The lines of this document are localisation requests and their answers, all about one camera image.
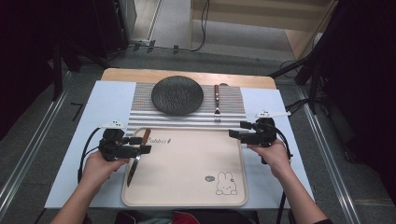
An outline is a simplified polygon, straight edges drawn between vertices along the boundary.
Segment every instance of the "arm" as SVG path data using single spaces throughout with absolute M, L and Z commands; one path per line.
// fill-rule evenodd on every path
M 285 191 L 297 223 L 316 223 L 327 219 L 291 169 L 285 146 L 280 140 L 276 139 L 270 147 L 247 147 L 263 156 L 271 166 L 273 175 Z
M 81 181 L 51 223 L 81 224 L 92 199 L 101 186 L 110 178 L 113 171 L 118 170 L 127 162 L 128 160 L 106 161 L 99 151 L 90 154 Z

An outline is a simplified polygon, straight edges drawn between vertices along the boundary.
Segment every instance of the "gray floor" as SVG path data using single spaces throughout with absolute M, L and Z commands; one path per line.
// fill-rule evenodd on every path
M 176 10 L 176 7 L 185 7 L 186 4 L 184 1 L 180 3 L 177 0 L 163 0 L 152 36 L 152 39 L 156 39 L 156 46 L 173 47 L 178 44 L 181 48 L 182 46 L 187 47 L 186 31 L 188 29 L 181 28 L 182 25 L 186 25 L 185 21 L 172 17 L 172 15 L 175 16 L 172 11 L 180 12 L 177 15 L 185 16 L 183 15 L 185 10 Z M 221 31 L 218 32 L 220 35 L 215 35 L 211 30 Z M 200 42 L 199 31 L 199 28 L 194 31 L 197 34 L 194 38 L 194 46 Z M 275 72 L 282 62 L 293 60 L 282 30 L 250 26 L 238 26 L 237 29 L 233 29 L 227 24 L 209 23 L 206 31 L 207 43 L 200 52 L 180 52 L 173 55 L 171 50 L 166 49 L 156 49 L 150 54 L 142 49 L 135 52 L 129 50 L 118 55 L 110 63 L 122 68 L 151 68 L 254 76 Z M 265 34 L 265 37 L 251 38 L 252 36 L 262 36 L 253 35 L 257 33 Z M 62 107 L 41 143 L 18 191 L 12 195 L 13 200 L 7 211 L 2 211 L 5 213 L 1 223 L 32 223 L 37 218 L 47 200 L 51 182 L 57 174 L 64 153 L 78 125 L 78 119 L 72 121 L 78 109 L 71 103 L 85 104 L 94 81 L 100 79 L 102 74 L 103 69 L 93 63 L 84 64 L 79 73 L 73 74 L 74 80 L 64 98 Z M 295 71 L 287 73 L 288 77 L 295 75 Z M 285 105 L 299 99 L 299 88 L 308 88 L 308 86 L 297 87 L 292 78 L 288 77 L 283 76 L 276 79 L 276 85 L 282 94 Z M 0 142 L 0 148 L 4 153 L 0 159 L 2 164 L 0 184 L 2 186 L 11 176 L 40 120 L 47 112 L 51 95 L 52 87 L 49 87 Z M 330 119 L 324 116 L 319 108 L 317 111 L 322 131 L 346 183 L 348 193 L 358 210 L 361 223 L 396 223 L 395 206 L 390 201 L 378 175 L 364 164 L 353 164 L 345 160 L 343 146 Z M 305 111 L 301 109 L 296 112 L 290 118 L 290 123 L 318 205 L 334 223 L 347 223 Z M 56 212 L 47 211 L 40 223 L 49 223 Z M 89 211 L 93 223 L 113 223 L 116 214 L 117 211 L 114 210 L 91 209 Z M 274 223 L 276 211 L 262 210 L 259 211 L 259 216 L 261 223 Z M 282 223 L 288 223 L 286 217 L 283 218 Z

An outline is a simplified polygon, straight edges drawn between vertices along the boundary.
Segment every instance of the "table surface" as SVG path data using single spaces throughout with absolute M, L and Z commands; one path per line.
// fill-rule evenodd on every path
M 87 135 L 103 121 L 116 118 L 120 119 L 121 122 L 127 122 L 131 107 L 129 103 L 131 103 L 134 98 L 130 92 L 134 91 L 136 82 L 156 83 L 170 76 L 191 77 L 201 85 L 227 83 L 230 86 L 241 87 L 247 120 L 250 122 L 256 119 L 255 114 L 263 110 L 261 107 L 262 105 L 265 105 L 265 109 L 270 111 L 284 111 L 285 109 L 280 93 L 276 90 L 275 82 L 270 77 L 142 69 L 107 69 L 103 74 L 102 80 L 95 84 L 90 100 L 87 103 L 73 140 L 64 157 L 64 162 L 61 165 L 60 171 L 47 199 L 46 208 L 61 208 L 76 187 L 77 178 L 70 175 L 70 172 L 77 170 L 76 167 L 79 164 L 79 160 L 76 160 L 76 158 L 81 154 L 80 151 L 86 142 Z M 108 91 L 112 92 L 111 97 L 107 93 Z M 312 190 L 290 127 L 289 119 L 287 117 L 277 117 L 274 118 L 274 120 L 276 122 L 276 127 L 280 129 L 288 139 L 290 151 L 293 154 L 291 166 L 313 198 Z M 95 136 L 92 139 L 92 144 L 98 142 L 98 140 L 100 140 L 100 136 Z M 262 165 L 260 157 L 252 150 L 242 147 L 242 153 L 247 177 L 247 202 L 242 206 L 233 208 L 278 208 L 282 190 L 278 181 L 272 176 L 270 167 L 268 165 Z M 92 201 L 91 207 L 117 209 L 155 208 L 128 207 L 121 201 L 121 183 L 125 177 L 125 172 L 124 169 L 119 169 L 111 176 Z
M 263 88 L 275 90 L 276 85 L 271 77 L 262 76 L 241 76 L 214 73 L 180 72 L 150 69 L 118 69 L 108 68 L 102 76 L 104 81 L 131 81 L 157 83 L 165 77 L 183 76 L 190 77 L 200 85 L 216 85 L 225 83 L 229 86 Z

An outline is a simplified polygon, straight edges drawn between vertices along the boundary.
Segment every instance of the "utensil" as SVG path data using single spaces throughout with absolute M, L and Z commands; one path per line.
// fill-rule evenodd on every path
M 150 129 L 146 129 L 145 134 L 143 135 L 142 146 L 148 142 L 150 132 L 151 132 Z M 134 163 L 132 163 L 131 170 L 129 171 L 128 179 L 126 181 L 126 185 L 128 188 L 129 188 L 129 185 L 131 184 L 132 177 L 134 177 L 134 172 L 136 171 L 136 167 L 137 167 L 137 164 L 139 163 L 139 161 L 140 161 L 140 153 L 138 153 L 136 155 L 136 158 L 134 158 Z
M 221 122 L 221 116 L 219 111 L 219 85 L 215 85 L 215 101 L 216 101 L 216 110 L 215 110 L 215 122 Z

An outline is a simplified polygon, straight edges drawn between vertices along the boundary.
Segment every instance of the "metal rod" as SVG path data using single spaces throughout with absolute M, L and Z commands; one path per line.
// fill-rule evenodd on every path
M 73 80 L 74 76 L 71 72 L 68 72 L 65 75 L 64 79 L 64 91 L 61 93 L 57 101 L 54 101 L 50 104 L 47 113 L 41 120 L 29 145 L 26 147 L 20 160 L 18 161 L 18 164 L 14 168 L 14 171 L 8 178 L 6 184 L 2 187 L 0 192 L 0 222 L 6 214 L 6 211 L 8 210 L 9 205 L 11 204 L 15 194 L 17 193 L 17 190 L 20 187 L 22 180 L 26 176 L 30 165 L 35 159 L 35 155 L 40 149 L 40 146 L 45 136 L 47 135 L 47 132 L 50 129 L 52 122 L 54 121 L 56 115 L 59 112 L 59 109 L 61 108 L 62 103 L 64 102 L 64 98 L 69 90 L 69 84 L 72 83 Z
M 306 99 L 308 97 L 302 88 L 298 87 L 297 91 L 301 99 Z M 320 128 L 317 116 L 312 113 L 309 105 L 304 105 L 304 110 L 306 116 L 308 117 L 312 131 L 314 132 L 314 136 L 318 142 L 320 153 L 329 172 L 332 185 L 334 186 L 338 201 L 344 211 L 347 223 L 361 223 L 358 212 L 355 208 L 355 204 L 352 202 L 352 198 L 349 195 L 347 185 L 345 184 L 343 177 L 341 177 L 341 173 L 338 170 L 338 167 L 332 156 L 332 152 L 329 148 L 329 145 L 327 144 L 326 137 Z

